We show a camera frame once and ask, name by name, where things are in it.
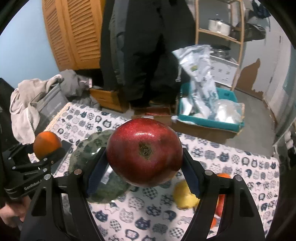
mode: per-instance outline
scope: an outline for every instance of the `stainless steel pot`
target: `stainless steel pot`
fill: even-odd
[[[209,19],[209,30],[228,36],[230,34],[231,25],[221,19]]]
[[[230,59],[230,48],[224,45],[211,45],[212,47],[212,53],[211,55],[219,57],[219,58],[224,58],[226,60]]]

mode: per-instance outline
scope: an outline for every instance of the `bedsheet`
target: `bedsheet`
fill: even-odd
[[[68,103],[46,128],[61,140],[73,144],[64,163],[54,176],[68,175],[69,159],[80,141],[94,132],[116,129],[129,119],[90,108]],[[279,194],[279,162],[277,159],[227,147],[190,135],[177,133],[183,147],[204,169],[214,173],[241,175],[257,205],[265,234],[272,222]],[[38,161],[31,154],[32,162]],[[90,203],[98,229],[105,240],[164,241],[181,240],[194,214],[193,209],[180,210],[173,201],[176,183],[184,179],[181,170],[169,182],[153,187],[132,186],[123,196],[108,204]],[[64,209],[69,210],[66,195]],[[217,233],[213,227],[208,237]]]

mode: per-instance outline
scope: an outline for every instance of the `screw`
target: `screw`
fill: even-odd
[[[242,180],[242,177],[240,175],[236,175],[235,179],[238,180],[239,182]]]
[[[46,174],[45,176],[44,176],[44,179],[45,180],[48,180],[48,179],[50,179],[51,178],[51,175],[50,174]]]
[[[211,170],[205,170],[205,174],[208,176],[211,176],[213,174],[213,172]]]
[[[81,174],[82,173],[82,170],[81,169],[76,169],[75,171],[74,171],[74,174],[75,175],[79,175],[79,174]]]

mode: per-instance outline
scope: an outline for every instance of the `teal bin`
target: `teal bin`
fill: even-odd
[[[237,103],[237,97],[233,91],[224,90],[217,87],[217,92],[219,99],[227,99],[232,100],[233,102]],[[181,95],[188,96],[189,95],[189,83],[182,84],[181,86]],[[215,129],[222,129],[226,131],[233,131],[238,133],[244,127],[244,121],[240,124],[232,124],[232,123],[225,123],[216,120],[208,120],[203,118],[198,118],[194,116],[182,115],[178,112],[178,119],[181,121],[190,121],[199,126],[204,126],[208,128],[215,128]]]

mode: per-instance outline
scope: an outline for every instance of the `wooden closet door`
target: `wooden closet door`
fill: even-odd
[[[64,19],[78,69],[100,68],[102,3],[100,0],[56,0],[63,5]]]
[[[77,69],[60,0],[42,0],[42,9],[47,37],[59,70]]]

